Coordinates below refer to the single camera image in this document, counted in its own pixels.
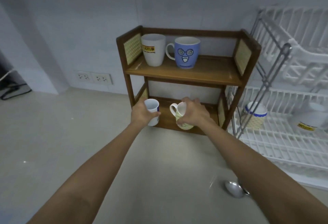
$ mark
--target wooden frame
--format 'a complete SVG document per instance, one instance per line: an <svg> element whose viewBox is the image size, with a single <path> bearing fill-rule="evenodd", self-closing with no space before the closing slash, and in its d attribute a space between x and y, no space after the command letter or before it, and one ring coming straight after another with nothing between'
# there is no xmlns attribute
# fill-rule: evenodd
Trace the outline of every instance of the wooden frame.
<svg viewBox="0 0 328 224"><path fill-rule="evenodd" d="M145 62L141 49L141 41L139 40L142 35L150 33L170 36L233 38L236 39L236 46L232 57L199 55L193 69L179 69L175 65L175 62L167 57L164 58L161 66L150 67ZM221 89L217 104L204 105L210 112L211 118L226 130L261 52L260 44L243 29L240 31L187 30L147 28L140 25L121 35L116 41L131 107L134 106L142 95L157 99L160 102L160 111L162 114L156 127L178 131L184 130L175 124L175 118L170 113L169 105L173 102L178 103L179 100L150 96L149 81ZM142 85L136 97L133 94L130 75L139 75L145 78L145 83ZM225 95L227 85L238 87L230 107L228 107ZM197 127L184 132L204 134Z"/></svg>

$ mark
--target white plastic dish rack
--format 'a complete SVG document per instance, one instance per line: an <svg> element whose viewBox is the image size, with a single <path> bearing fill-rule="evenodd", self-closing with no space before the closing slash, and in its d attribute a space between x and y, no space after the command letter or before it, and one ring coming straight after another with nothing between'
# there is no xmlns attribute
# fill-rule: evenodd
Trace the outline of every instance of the white plastic dish rack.
<svg viewBox="0 0 328 224"><path fill-rule="evenodd" d="M262 56L273 64L280 51L266 24L280 46L292 46L282 77L293 85L328 88L328 9L275 6L261 10L254 38L262 46Z"/></svg>
<svg viewBox="0 0 328 224"><path fill-rule="evenodd" d="M236 88L227 90L228 105ZM254 100L259 88L246 87L228 132L240 127L240 113ZM271 89L261 101L268 115L259 130L244 129L240 140L268 158L300 184L328 190L328 134L323 130L303 134L293 131L287 118L305 101L328 106L328 96Z"/></svg>

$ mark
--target blue rim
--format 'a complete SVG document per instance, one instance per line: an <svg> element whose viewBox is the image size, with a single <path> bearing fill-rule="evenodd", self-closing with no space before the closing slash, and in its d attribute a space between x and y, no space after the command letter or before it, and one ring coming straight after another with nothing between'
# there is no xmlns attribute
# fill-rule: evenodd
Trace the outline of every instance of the blue rim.
<svg viewBox="0 0 328 224"><path fill-rule="evenodd" d="M255 117L265 117L265 116L267 116L267 112L265 113L265 114L257 114L257 113L254 113L253 114L253 112L249 112L249 114L252 114L253 116L255 116Z"/></svg>

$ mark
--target wooden shelf board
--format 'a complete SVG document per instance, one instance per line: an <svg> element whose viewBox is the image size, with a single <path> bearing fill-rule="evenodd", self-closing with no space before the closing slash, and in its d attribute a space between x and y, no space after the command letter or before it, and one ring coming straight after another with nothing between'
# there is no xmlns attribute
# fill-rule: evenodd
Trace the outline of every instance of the wooden shelf board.
<svg viewBox="0 0 328 224"><path fill-rule="evenodd" d="M216 85L240 86L239 72L232 57L199 55L195 67L180 69L174 60L166 55L163 64L158 67L148 66L144 55L140 55L132 66L125 70L129 75L140 75L187 82L199 82Z"/></svg>
<svg viewBox="0 0 328 224"><path fill-rule="evenodd" d="M173 114L170 111L170 105L172 103L179 104L181 102L180 100L154 97L154 96L150 96L149 98L156 99L159 101L159 111L162 113L161 116L159 117L159 122L155 127L205 135L203 131L198 127L193 127L190 130L185 131L177 126L177 124L175 123L175 116L173 116ZM219 119L217 115L217 105L204 104L204 103L202 103L202 105L206 107L206 109L209 111L211 115L211 118L217 123L217 125L219 125Z"/></svg>

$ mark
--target power socket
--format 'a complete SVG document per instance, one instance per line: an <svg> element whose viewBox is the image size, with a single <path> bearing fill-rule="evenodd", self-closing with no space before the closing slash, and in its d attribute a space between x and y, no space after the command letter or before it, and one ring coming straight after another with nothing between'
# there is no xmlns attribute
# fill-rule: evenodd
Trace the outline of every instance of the power socket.
<svg viewBox="0 0 328 224"><path fill-rule="evenodd" d="M95 83L113 85L112 77L110 74L91 73L91 75Z"/></svg>
<svg viewBox="0 0 328 224"><path fill-rule="evenodd" d="M81 82L93 82L92 75L90 72L85 71L77 71L76 77Z"/></svg>

